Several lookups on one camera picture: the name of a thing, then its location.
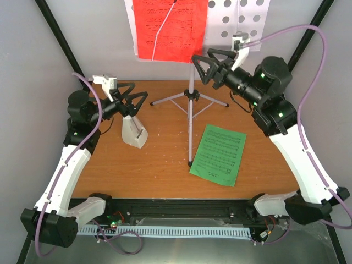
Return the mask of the white metronome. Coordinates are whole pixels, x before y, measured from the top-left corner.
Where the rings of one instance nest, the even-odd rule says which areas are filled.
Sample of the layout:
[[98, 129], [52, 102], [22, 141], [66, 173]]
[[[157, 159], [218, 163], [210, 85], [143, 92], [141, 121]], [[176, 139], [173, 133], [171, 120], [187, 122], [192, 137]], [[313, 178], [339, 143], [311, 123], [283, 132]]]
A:
[[148, 131], [137, 116], [127, 115], [123, 117], [122, 139], [124, 143], [141, 149], [146, 144], [148, 136]]

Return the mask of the red sheet music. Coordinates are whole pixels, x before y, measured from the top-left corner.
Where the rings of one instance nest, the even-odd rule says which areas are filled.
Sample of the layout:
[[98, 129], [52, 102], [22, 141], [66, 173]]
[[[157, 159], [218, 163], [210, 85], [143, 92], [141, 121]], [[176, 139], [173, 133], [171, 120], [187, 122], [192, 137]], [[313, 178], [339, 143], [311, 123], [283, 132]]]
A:
[[202, 55], [208, 1], [133, 1], [137, 56], [143, 61], [190, 63]]

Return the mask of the white music stand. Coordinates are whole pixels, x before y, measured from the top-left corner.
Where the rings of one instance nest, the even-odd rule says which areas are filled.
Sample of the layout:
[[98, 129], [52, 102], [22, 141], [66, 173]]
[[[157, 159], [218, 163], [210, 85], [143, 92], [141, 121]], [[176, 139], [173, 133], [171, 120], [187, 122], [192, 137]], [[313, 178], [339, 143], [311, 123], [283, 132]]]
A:
[[231, 34], [262, 36], [269, 1], [125, 1], [133, 49], [142, 62], [190, 63]]

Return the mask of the green sheet music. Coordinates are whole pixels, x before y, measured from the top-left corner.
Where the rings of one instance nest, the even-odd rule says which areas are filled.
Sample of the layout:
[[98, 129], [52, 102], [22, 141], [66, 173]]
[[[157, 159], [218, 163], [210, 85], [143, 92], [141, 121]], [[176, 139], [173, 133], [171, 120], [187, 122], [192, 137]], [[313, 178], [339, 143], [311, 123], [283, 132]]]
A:
[[206, 125], [190, 173], [223, 186], [237, 180], [246, 134]]

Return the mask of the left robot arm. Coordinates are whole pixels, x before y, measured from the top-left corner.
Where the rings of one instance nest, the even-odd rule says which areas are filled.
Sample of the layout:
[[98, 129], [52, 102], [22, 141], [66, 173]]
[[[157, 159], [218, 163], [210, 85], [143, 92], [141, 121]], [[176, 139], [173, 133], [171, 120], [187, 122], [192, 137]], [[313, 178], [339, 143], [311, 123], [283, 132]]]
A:
[[68, 97], [68, 131], [64, 147], [45, 192], [32, 209], [23, 210], [20, 220], [31, 240], [67, 248], [76, 238], [79, 228], [95, 218], [109, 221], [114, 216], [112, 197], [91, 194], [81, 204], [70, 208], [70, 199], [84, 167], [90, 160], [101, 136], [102, 121], [120, 113], [134, 117], [148, 93], [132, 93], [133, 82], [119, 84], [105, 99], [90, 97], [78, 90]]

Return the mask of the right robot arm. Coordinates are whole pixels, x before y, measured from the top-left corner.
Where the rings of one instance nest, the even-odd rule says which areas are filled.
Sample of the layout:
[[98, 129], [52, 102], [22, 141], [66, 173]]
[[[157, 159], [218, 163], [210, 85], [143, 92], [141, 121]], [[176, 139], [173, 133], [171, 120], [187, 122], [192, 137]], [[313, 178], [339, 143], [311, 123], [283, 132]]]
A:
[[333, 206], [350, 193], [338, 186], [323, 168], [299, 123], [295, 107], [283, 92], [292, 74], [281, 57], [268, 56], [253, 74], [240, 67], [240, 53], [210, 48], [206, 57], [193, 55], [192, 62], [204, 84], [228, 87], [251, 107], [251, 115], [264, 135], [283, 155], [299, 189], [286, 194], [254, 197], [255, 215], [282, 215], [301, 225], [321, 221]]

